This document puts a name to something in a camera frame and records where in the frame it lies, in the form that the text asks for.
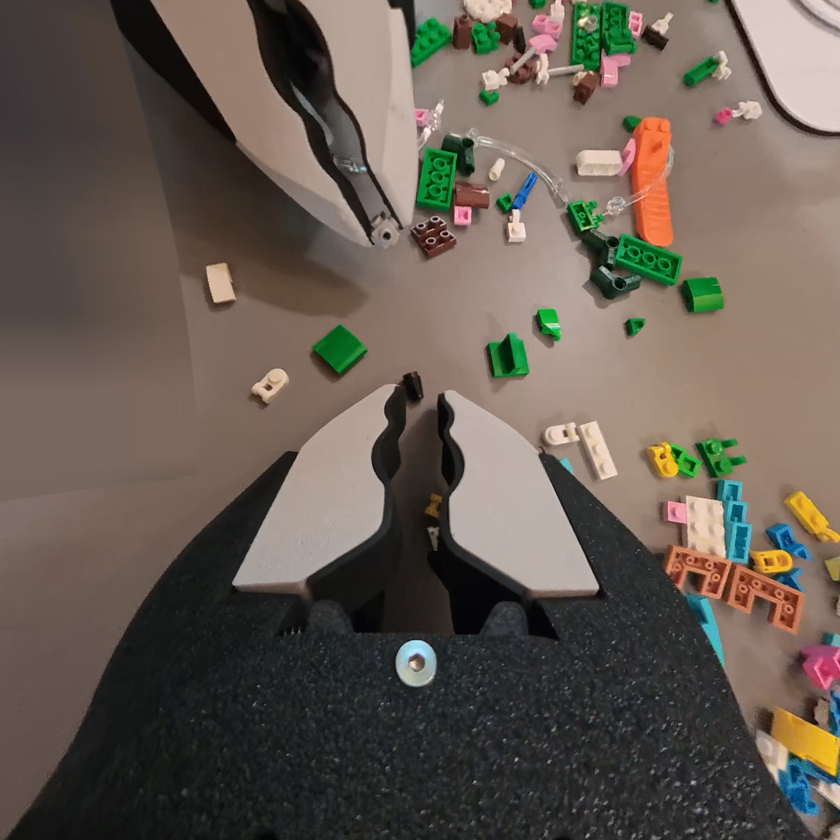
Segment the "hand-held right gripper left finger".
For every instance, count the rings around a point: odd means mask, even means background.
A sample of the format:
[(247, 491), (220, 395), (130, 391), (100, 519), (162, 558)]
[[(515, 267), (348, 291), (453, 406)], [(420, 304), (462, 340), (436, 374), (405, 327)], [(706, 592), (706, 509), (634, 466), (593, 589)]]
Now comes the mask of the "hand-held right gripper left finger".
[(312, 435), (260, 524), (234, 589), (336, 602), (357, 631), (379, 632), (403, 546), (392, 488), (402, 433), (403, 387), (383, 385)]

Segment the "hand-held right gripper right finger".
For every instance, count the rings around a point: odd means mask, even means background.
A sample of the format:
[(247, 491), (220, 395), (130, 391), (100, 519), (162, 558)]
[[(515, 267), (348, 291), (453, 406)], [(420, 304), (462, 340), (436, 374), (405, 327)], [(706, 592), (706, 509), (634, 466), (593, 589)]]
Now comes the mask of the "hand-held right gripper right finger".
[(525, 632), (554, 634), (544, 602), (589, 600), (601, 587), (535, 445), (454, 390), (437, 398), (445, 492), (429, 564), (456, 634), (493, 610), (521, 609)]

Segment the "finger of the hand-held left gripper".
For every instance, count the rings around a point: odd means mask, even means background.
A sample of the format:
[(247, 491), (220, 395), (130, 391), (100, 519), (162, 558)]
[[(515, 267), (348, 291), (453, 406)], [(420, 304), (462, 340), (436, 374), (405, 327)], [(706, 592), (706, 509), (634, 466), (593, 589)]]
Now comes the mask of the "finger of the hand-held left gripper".
[(408, 225), (416, 187), (414, 2), (288, 2), (287, 84), (315, 163), (339, 191), (328, 227)]
[(237, 147), (273, 183), (319, 222), (358, 244), (371, 244), (371, 225), (352, 190), (339, 184), (310, 143), (308, 128), (323, 140), (317, 122), (304, 116), (268, 49), (260, 49), (258, 23), (245, 1), (154, 1), (154, 9), (231, 129)]

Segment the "pile of colourful lego pieces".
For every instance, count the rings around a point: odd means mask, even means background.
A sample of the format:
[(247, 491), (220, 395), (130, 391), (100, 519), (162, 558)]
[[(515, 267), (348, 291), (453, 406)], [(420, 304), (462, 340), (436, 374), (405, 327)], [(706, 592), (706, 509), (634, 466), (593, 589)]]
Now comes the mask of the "pile of colourful lego pieces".
[[(752, 524), (742, 483), (729, 479), (744, 457), (729, 458), (734, 439), (712, 438), (696, 445), (700, 458), (668, 442), (647, 449), (655, 472), (664, 479), (697, 476), (705, 466), (717, 480), (714, 498), (683, 496), (669, 500), (663, 519), (681, 528), (681, 544), (668, 548), (665, 572), (677, 589), (686, 585), (689, 609), (696, 615), (720, 663), (725, 664), (712, 602), (751, 614), (757, 604), (768, 606), (772, 627), (790, 634), (800, 628), (805, 593), (799, 582), (802, 569), (794, 560), (811, 555), (795, 540), (786, 523), (768, 529), (772, 550), (752, 550)], [(813, 722), (779, 709), (772, 714), (770, 731), (758, 731), (756, 745), (771, 776), (794, 810), (818, 817), (825, 805), (838, 811), (838, 634), (825, 635), (820, 644), (800, 650), (804, 676), (817, 691)]]

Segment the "transparent curved lego rod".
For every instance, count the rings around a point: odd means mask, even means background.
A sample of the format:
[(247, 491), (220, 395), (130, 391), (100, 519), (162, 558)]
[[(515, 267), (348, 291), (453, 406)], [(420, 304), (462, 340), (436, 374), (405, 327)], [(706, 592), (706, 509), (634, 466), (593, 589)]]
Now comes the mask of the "transparent curved lego rod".
[(422, 131), (417, 131), (416, 136), (416, 149), (418, 152), (423, 151), (424, 147), (427, 145), (427, 142), (430, 140), (432, 135), (440, 129), (440, 125), (443, 118), (443, 111), (445, 109), (445, 100), (439, 99), (433, 108), (426, 108), (432, 111), (433, 117), (432, 122), (428, 128)]
[(498, 152), (500, 156), (517, 161), (525, 165), (531, 172), (547, 186), (553, 204), (564, 210), (570, 203), (569, 193), (563, 178), (554, 174), (548, 167), (538, 163), (531, 153), (503, 140), (482, 135), (477, 129), (468, 129), (464, 133), (456, 134), (459, 138), (472, 140), (476, 148)]

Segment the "dark green lego piece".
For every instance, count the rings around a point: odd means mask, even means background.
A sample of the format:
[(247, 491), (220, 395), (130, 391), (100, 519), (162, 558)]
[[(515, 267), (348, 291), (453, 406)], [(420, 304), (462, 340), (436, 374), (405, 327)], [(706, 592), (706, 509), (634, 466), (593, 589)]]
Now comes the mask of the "dark green lego piece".
[(605, 299), (614, 300), (623, 297), (642, 285), (642, 276), (621, 275), (616, 272), (619, 237), (604, 234), (598, 228), (591, 228), (581, 234), (581, 241), (595, 258), (595, 267), (591, 272), (590, 281)]
[(441, 144), (441, 150), (456, 155), (456, 167), (460, 175), (468, 177), (476, 169), (475, 142), (467, 136), (447, 134)]

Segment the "wide green lego plate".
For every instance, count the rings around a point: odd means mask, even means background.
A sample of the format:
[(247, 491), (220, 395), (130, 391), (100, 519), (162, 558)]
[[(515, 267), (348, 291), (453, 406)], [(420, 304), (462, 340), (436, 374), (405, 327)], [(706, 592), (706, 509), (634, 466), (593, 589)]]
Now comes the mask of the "wide green lego plate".
[(447, 212), (453, 201), (457, 153), (426, 148), (416, 190), (416, 206)]

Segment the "dark brown lego plate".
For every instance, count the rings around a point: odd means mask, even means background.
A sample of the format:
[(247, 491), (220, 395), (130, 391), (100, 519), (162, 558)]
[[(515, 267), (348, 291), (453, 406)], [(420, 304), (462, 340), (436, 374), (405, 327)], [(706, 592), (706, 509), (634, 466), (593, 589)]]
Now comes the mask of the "dark brown lego plate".
[(426, 260), (441, 256), (457, 245), (457, 237), (447, 221), (437, 214), (416, 223), (410, 234)]

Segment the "green plate with grey stud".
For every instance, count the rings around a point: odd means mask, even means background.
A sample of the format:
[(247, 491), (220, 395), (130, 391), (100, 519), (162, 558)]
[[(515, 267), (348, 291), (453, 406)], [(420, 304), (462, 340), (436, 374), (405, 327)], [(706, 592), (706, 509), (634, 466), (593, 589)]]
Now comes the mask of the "green plate with grey stud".
[(598, 72), (602, 61), (602, 7), (574, 3), (572, 8), (570, 63)]

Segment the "white book stand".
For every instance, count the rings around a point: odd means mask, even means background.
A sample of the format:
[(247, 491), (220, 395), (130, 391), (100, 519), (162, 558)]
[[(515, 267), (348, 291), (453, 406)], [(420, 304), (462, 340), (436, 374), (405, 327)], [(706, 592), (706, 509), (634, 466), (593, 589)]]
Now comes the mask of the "white book stand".
[(839, 136), (839, 2), (731, 1), (773, 105), (803, 130)]

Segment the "green lego bracket piece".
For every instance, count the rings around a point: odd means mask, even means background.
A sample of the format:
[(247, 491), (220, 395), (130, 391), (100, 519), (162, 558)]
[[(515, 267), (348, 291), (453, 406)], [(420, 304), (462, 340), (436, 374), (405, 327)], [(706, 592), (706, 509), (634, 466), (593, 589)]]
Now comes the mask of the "green lego bracket piece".
[(486, 351), (494, 379), (515, 379), (530, 373), (525, 343), (515, 332), (500, 341), (488, 342)]

